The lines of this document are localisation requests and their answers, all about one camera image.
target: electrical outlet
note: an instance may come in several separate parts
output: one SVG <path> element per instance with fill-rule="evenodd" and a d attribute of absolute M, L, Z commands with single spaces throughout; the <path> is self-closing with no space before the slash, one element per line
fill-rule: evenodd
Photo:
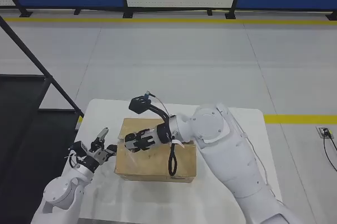
<path fill-rule="evenodd" d="M 320 138 L 324 138 L 324 129 L 327 128 L 327 127 L 316 127 L 316 130 L 318 131 L 318 134 L 320 136 Z M 328 131 L 330 132 L 330 135 L 331 135 L 331 138 L 334 138 L 333 136 L 333 132 L 327 128 Z"/>

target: white table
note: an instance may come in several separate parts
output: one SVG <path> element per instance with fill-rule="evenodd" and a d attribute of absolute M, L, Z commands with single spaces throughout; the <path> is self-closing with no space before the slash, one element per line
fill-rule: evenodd
<path fill-rule="evenodd" d="M 124 118 L 158 118 L 150 111 L 141 115 L 128 109 L 129 101 L 90 101 L 76 136 L 87 146 L 105 127 L 105 146 L 116 144 Z M 170 114 L 192 115 L 197 106 L 165 104 Z M 250 137 L 263 161 L 278 199 L 280 189 L 263 114 L 256 109 L 230 108 Z M 114 173 L 115 157 L 99 167 L 85 188 L 81 218 L 134 223 L 245 223 L 231 192 L 214 177 L 197 152 L 197 177 L 192 183 L 125 181 Z M 69 169 L 67 164 L 63 172 Z"/>

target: yellow stripe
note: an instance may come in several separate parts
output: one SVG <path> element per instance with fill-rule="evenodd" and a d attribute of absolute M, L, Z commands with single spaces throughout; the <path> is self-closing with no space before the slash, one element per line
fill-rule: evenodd
<path fill-rule="evenodd" d="M 265 114 L 266 124 L 337 124 L 337 115 Z"/>
<path fill-rule="evenodd" d="M 291 24 L 337 25 L 337 21 L 316 20 L 225 20 L 209 18 L 4 18 L 7 22 L 144 22 L 144 23 L 203 23 L 203 24 Z"/>

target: cardboard box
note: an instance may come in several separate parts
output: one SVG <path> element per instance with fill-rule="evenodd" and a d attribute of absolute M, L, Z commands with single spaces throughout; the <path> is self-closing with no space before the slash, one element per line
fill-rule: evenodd
<path fill-rule="evenodd" d="M 124 139 L 132 132 L 153 128 L 162 122 L 162 119 L 125 118 L 119 139 Z M 175 146 L 177 172 L 172 177 L 169 174 L 169 155 L 170 146 L 168 144 L 132 153 L 125 148 L 124 143 L 119 143 L 115 173 L 124 180 L 191 182 L 196 176 L 195 144 L 190 142 L 185 144 L 185 148 Z"/>

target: floor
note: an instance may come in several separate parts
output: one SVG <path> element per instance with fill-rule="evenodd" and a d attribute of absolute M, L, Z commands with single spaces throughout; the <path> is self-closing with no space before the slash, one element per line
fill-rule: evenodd
<path fill-rule="evenodd" d="M 37 11 L 32 17 L 74 17 Z M 3 17 L 18 16 L 4 11 Z M 83 12 L 79 17 L 122 17 Z M 208 18 L 205 12 L 134 17 Z M 223 12 L 213 18 L 222 18 Z M 237 18 L 326 20 L 313 13 Z M 163 23 L 10 23 L 77 105 L 129 100 L 150 90 L 163 102 L 257 108 L 264 114 L 337 114 L 337 26 Z M 40 74 L 0 29 L 0 73 Z M 71 108 L 54 88 L 42 108 Z M 307 224 L 337 223 L 337 174 L 315 126 L 267 124 L 284 203 Z M 328 125 L 335 135 L 337 125 Z M 330 142 L 327 150 L 337 163 Z"/>

